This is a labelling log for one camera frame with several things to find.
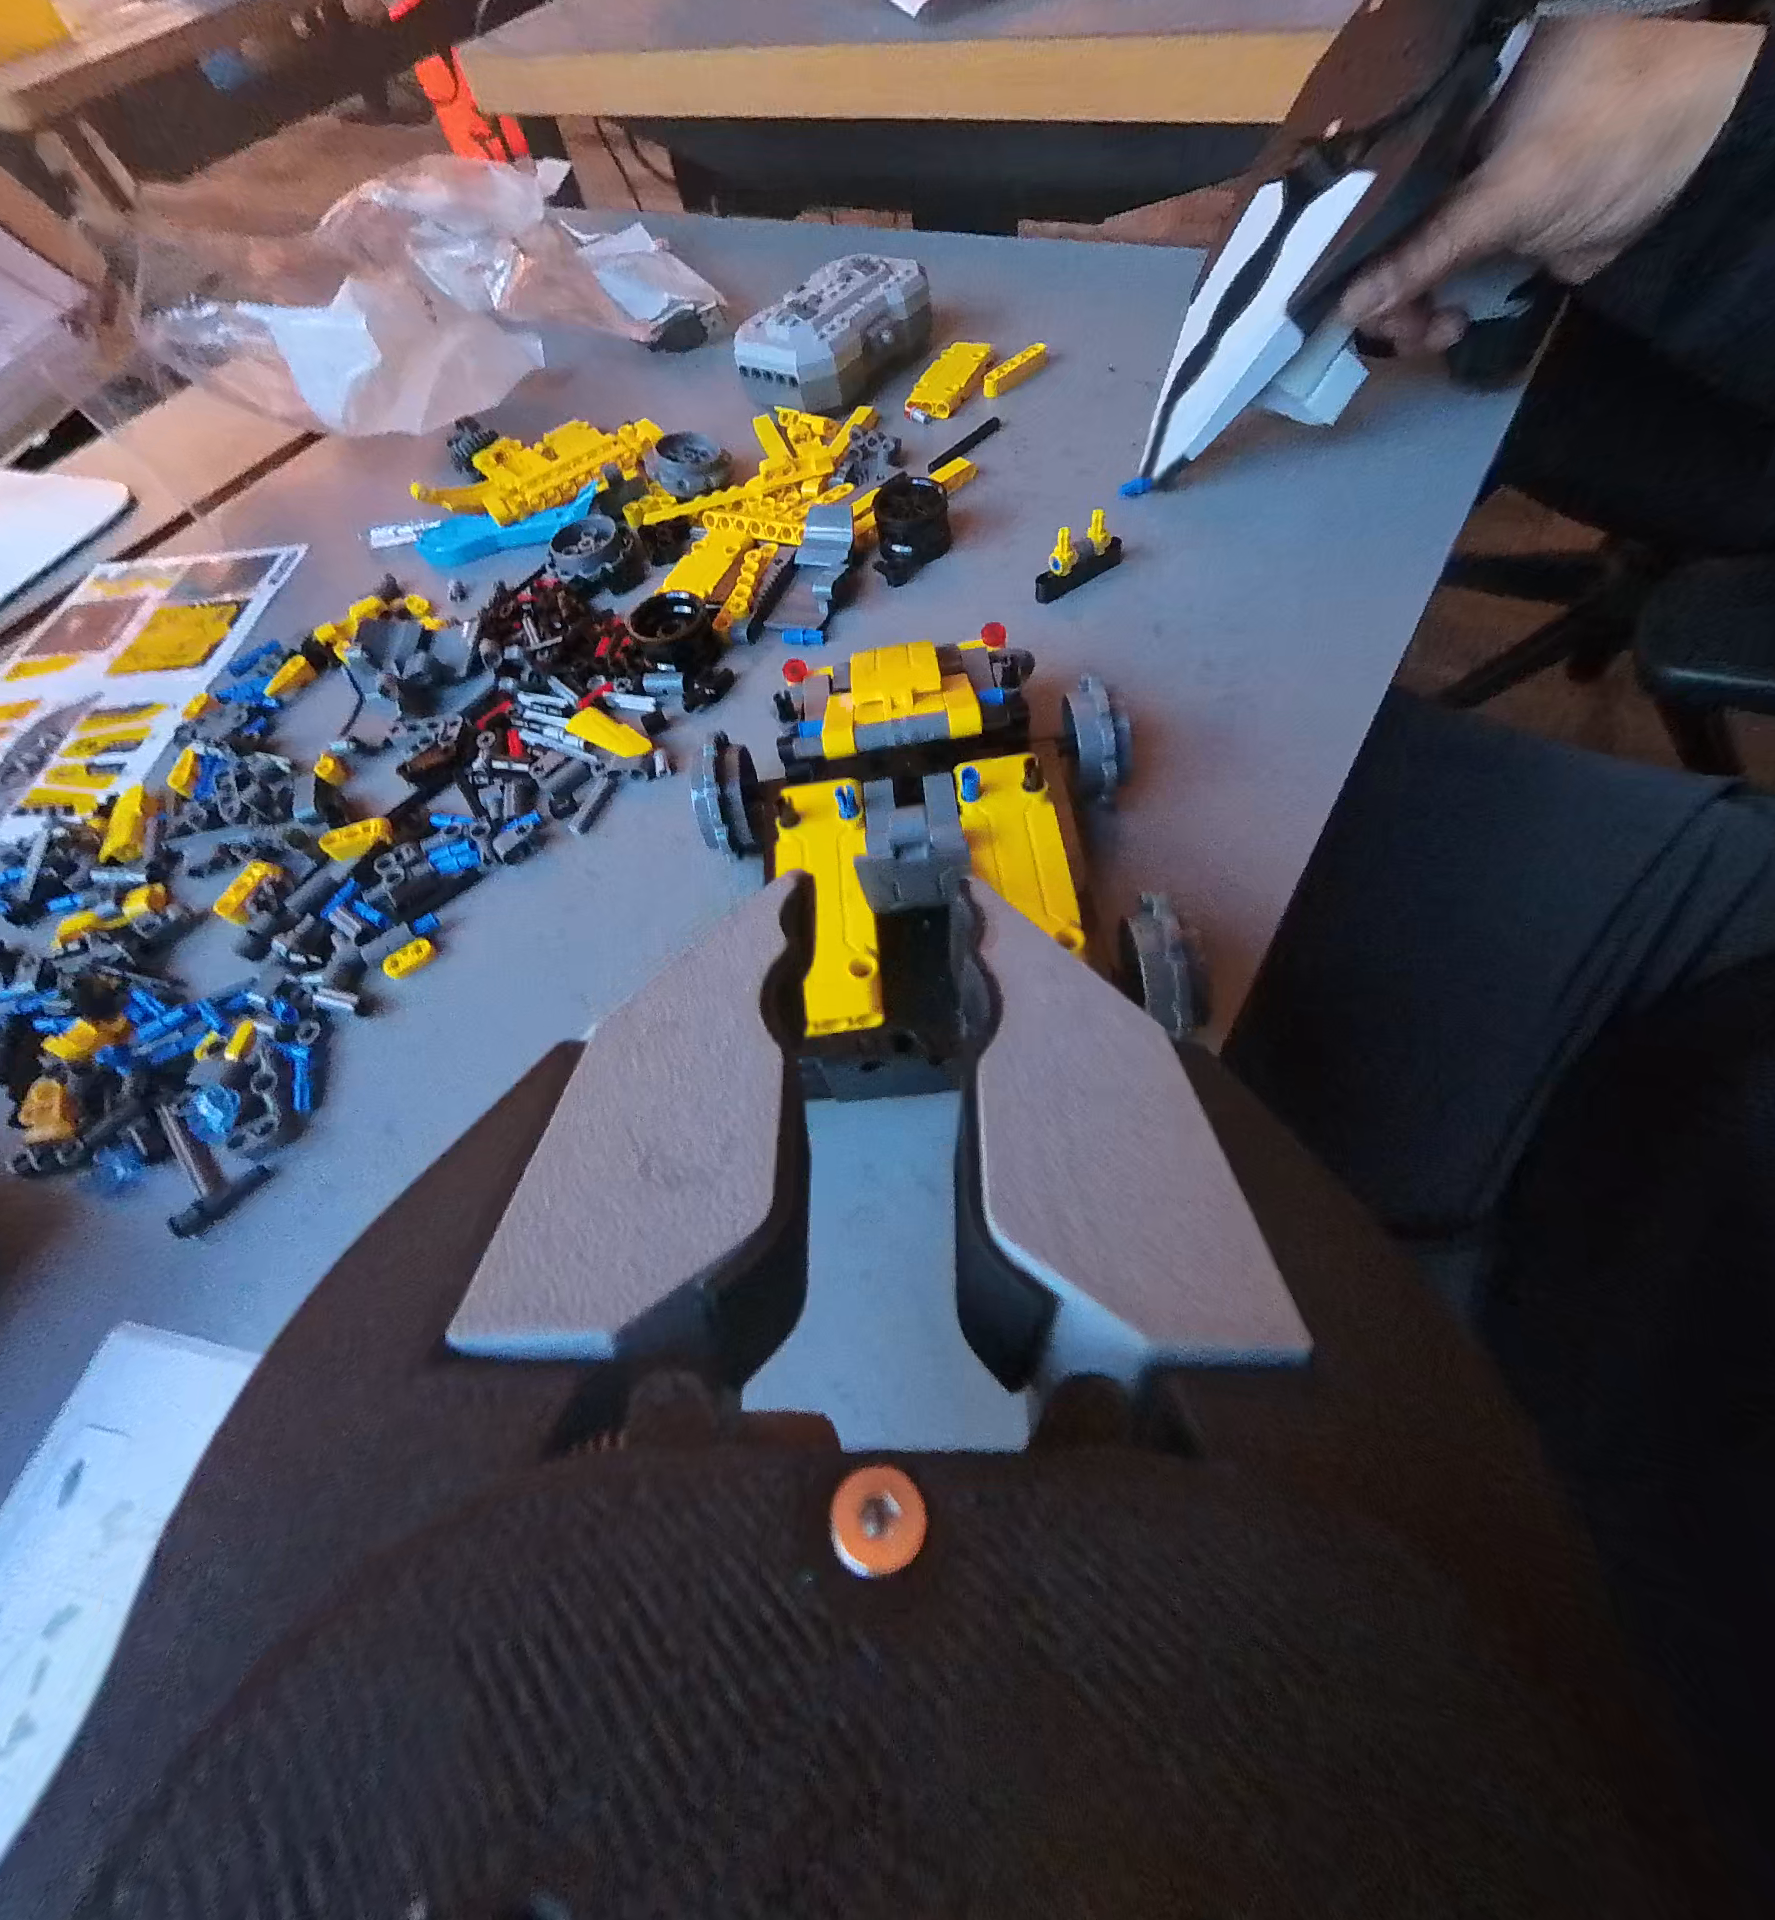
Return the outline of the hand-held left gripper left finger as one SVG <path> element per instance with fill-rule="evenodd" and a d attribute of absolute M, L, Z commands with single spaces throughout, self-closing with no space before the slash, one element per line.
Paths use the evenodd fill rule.
<path fill-rule="evenodd" d="M 498 1362 L 682 1367 L 739 1388 L 805 1290 L 804 1097 L 780 875 L 597 1022 L 446 1331 Z"/>

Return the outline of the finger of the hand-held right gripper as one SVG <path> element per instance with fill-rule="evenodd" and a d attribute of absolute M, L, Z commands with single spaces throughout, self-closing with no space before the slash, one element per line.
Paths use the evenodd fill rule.
<path fill-rule="evenodd" d="M 1304 345 L 1308 327 L 1291 319 L 1291 307 L 1300 300 L 1307 279 L 1339 238 L 1377 177 L 1370 169 L 1356 169 L 1341 177 L 1325 177 L 1317 169 L 1293 169 L 1285 177 L 1272 181 L 1285 181 L 1290 185 L 1290 236 L 1283 242 L 1273 276 L 1265 287 L 1265 298 L 1255 300 L 1247 322 L 1273 322 L 1273 331 L 1264 339 L 1252 339 L 1255 348 L 1252 364 L 1237 379 L 1232 395 L 1226 396 L 1210 430 L 1201 435 L 1204 444 L 1194 459 L 1259 396 L 1264 386 L 1281 372 L 1287 361 Z M 1180 469 L 1173 473 L 1152 473 L 1152 482 L 1156 486 L 1166 485 Z"/>
<path fill-rule="evenodd" d="M 1248 323 L 1247 315 L 1255 300 L 1265 298 L 1287 236 L 1290 185 L 1265 181 L 1240 208 L 1188 300 L 1146 425 L 1138 473 L 1173 473 L 1204 444 L 1201 435 L 1252 364 L 1252 339 L 1273 331 L 1273 322 Z"/>

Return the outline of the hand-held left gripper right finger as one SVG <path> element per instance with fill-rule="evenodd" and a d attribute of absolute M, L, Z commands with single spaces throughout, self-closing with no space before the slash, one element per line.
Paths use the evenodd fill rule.
<path fill-rule="evenodd" d="M 990 1376 L 1298 1371 L 1313 1338 L 1169 1034 L 980 879 L 957 896 L 966 1050 L 954 1313 Z"/>

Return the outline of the yellow brick vehicle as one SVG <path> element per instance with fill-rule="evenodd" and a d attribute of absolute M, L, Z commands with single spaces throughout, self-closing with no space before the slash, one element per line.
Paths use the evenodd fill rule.
<path fill-rule="evenodd" d="M 982 881 L 1173 1040 L 1209 1011 L 1175 905 L 1138 896 L 1116 962 L 1091 930 L 1082 820 L 1133 778 L 1126 708 L 1096 678 L 1032 725 L 1034 658 L 992 622 L 840 664 L 791 658 L 774 693 L 778 780 L 714 732 L 689 797 L 709 850 L 805 879 L 800 1080 L 810 1101 L 943 1093 L 968 1034 L 954 890 Z"/>

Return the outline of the grey desk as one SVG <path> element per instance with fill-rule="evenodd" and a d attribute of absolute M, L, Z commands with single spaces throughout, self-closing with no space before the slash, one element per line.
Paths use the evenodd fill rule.
<path fill-rule="evenodd" d="M 1103 955 L 1140 891 L 1200 941 L 1210 1008 L 1235 1019 L 1420 619 L 1512 411 L 1431 367 L 1380 367 L 1339 425 L 1247 418 L 1169 491 L 1120 500 L 1138 462 L 1192 252 L 1047 238 L 864 232 L 650 216 L 730 300 L 766 305 L 849 252 L 923 266 L 936 342 L 1049 348 L 954 503 L 952 553 L 906 589 L 864 578 L 820 658 L 1002 622 L 1037 656 L 1031 705 L 1091 673 L 1133 719 L 1135 778 L 1101 807 L 1089 873 Z M 1115 570 L 1037 606 L 1060 525 L 1093 508 Z M 759 883 L 709 852 L 686 768 L 709 730 L 774 768 L 785 648 L 738 652 L 730 698 L 682 723 L 677 776 L 629 784 L 585 836 L 467 891 L 440 957 L 333 1036 L 322 1103 L 271 1185 L 182 1242 L 177 1169 L 99 1193 L 6 1165 L 0 1097 L 0 1506 L 106 1334 L 138 1324 L 261 1352 L 339 1253 L 556 1044 L 631 997 Z"/>

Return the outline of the yellow edged desk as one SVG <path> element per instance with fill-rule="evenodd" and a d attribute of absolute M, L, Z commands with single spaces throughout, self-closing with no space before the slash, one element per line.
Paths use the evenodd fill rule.
<path fill-rule="evenodd" d="M 1098 224 L 1232 181 L 1339 3 L 542 5 L 458 50 L 483 108 L 647 148 L 685 211 Z"/>

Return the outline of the yellow studded block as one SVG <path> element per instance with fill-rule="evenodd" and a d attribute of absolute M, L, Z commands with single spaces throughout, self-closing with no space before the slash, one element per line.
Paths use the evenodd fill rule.
<path fill-rule="evenodd" d="M 970 400 L 992 355 L 988 342 L 951 342 L 915 379 L 902 406 L 904 418 L 917 423 L 951 420 Z"/>

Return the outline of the black spoked wheel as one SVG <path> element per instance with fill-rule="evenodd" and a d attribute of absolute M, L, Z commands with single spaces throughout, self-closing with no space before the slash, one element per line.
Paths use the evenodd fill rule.
<path fill-rule="evenodd" d="M 933 477 L 899 473 L 873 495 L 874 573 L 892 589 L 951 553 L 951 495 Z"/>

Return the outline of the grey angular block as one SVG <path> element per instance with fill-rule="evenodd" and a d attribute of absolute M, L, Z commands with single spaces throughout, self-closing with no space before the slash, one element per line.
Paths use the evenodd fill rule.
<path fill-rule="evenodd" d="M 906 258 L 849 254 L 744 319 L 732 362 L 760 408 L 833 415 L 930 339 L 930 293 Z"/>

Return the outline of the person's black sweater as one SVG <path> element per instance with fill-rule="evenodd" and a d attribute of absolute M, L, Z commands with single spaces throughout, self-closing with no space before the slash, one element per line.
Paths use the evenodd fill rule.
<path fill-rule="evenodd" d="M 1775 1916 L 1775 955 L 1617 1021 L 1553 1094 L 1482 1329 Z"/>

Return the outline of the instruction booklet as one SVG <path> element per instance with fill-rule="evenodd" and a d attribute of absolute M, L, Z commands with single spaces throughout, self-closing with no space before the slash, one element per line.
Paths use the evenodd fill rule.
<path fill-rule="evenodd" d="M 0 1508 L 0 1863 L 76 1740 L 161 1531 L 257 1362 L 117 1326 Z"/>

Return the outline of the yellow sticker sheet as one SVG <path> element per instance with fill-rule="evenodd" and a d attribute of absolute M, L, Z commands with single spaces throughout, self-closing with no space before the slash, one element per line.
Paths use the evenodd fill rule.
<path fill-rule="evenodd" d="M 0 666 L 0 844 L 140 784 L 304 556 L 288 545 L 92 568 Z"/>

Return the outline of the orange object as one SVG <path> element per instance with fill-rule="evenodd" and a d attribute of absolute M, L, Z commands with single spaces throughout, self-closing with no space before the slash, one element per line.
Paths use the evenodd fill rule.
<path fill-rule="evenodd" d="M 481 108 L 471 89 L 450 52 L 436 52 L 412 66 L 436 124 L 458 157 L 513 163 L 530 157 L 530 146 L 517 120 L 507 115 L 489 115 Z"/>

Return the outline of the clear plastic bag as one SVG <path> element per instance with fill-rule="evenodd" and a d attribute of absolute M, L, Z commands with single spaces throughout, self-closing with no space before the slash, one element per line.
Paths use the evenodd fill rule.
<path fill-rule="evenodd" d="M 154 225 L 117 255 L 136 344 L 267 420 L 337 437 L 481 415 L 591 338 L 689 352 L 730 331 L 644 225 L 586 228 L 565 160 L 418 157 L 286 236 Z"/>

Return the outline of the yellow beam frame assembly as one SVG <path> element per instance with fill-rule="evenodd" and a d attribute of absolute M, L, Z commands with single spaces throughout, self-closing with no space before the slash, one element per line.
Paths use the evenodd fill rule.
<path fill-rule="evenodd" d="M 569 420 L 534 444 L 498 435 L 475 418 L 461 418 L 448 435 L 448 454 L 475 478 L 460 486 L 414 482 L 414 502 L 458 516 L 487 516 L 508 525 L 570 503 L 589 482 L 600 485 L 613 470 L 634 478 L 660 439 L 654 420 L 629 420 L 600 430 L 586 420 Z"/>

